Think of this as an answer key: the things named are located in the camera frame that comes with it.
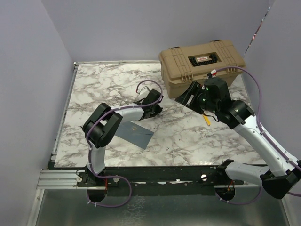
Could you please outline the grey blue envelope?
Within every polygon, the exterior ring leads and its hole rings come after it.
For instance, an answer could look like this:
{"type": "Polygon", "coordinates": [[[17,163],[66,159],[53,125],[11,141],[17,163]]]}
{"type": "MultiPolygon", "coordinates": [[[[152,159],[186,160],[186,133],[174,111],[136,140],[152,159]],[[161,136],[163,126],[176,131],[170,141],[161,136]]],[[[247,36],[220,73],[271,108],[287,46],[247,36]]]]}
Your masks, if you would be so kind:
{"type": "Polygon", "coordinates": [[[147,148],[153,134],[151,130],[130,121],[121,123],[115,133],[119,138],[142,149],[147,148]]]}

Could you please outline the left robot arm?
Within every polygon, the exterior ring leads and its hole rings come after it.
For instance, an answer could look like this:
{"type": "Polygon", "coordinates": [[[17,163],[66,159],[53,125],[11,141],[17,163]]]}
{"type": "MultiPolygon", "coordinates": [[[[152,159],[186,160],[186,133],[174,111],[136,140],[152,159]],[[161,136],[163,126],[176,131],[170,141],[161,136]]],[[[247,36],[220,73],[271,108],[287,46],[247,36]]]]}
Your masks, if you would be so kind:
{"type": "Polygon", "coordinates": [[[77,186],[104,185],[109,179],[122,179],[123,176],[105,175],[106,146],[112,141],[119,127],[132,121],[142,121],[157,116],[163,108],[160,103],[163,99],[161,91],[148,90],[147,95],[130,105],[112,108],[106,103],[100,104],[82,127],[88,144],[88,161],[85,173],[78,176],[82,181],[77,186]]]}

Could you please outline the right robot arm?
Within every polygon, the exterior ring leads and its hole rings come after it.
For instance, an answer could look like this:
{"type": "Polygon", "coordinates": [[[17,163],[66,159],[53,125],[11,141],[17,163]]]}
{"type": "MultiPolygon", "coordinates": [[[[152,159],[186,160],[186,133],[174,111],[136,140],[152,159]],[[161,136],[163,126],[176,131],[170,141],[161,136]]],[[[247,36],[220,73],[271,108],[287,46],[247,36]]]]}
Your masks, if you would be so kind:
{"type": "Polygon", "coordinates": [[[282,199],[301,178],[301,163],[292,155],[283,157],[287,151],[268,132],[260,131],[254,111],[241,100],[232,100],[226,81],[212,77],[203,85],[194,81],[176,102],[203,114],[209,111],[217,120],[241,135],[264,159],[265,167],[241,164],[226,160],[218,167],[216,179],[221,184],[241,180],[262,186],[272,197],[282,199]]]}

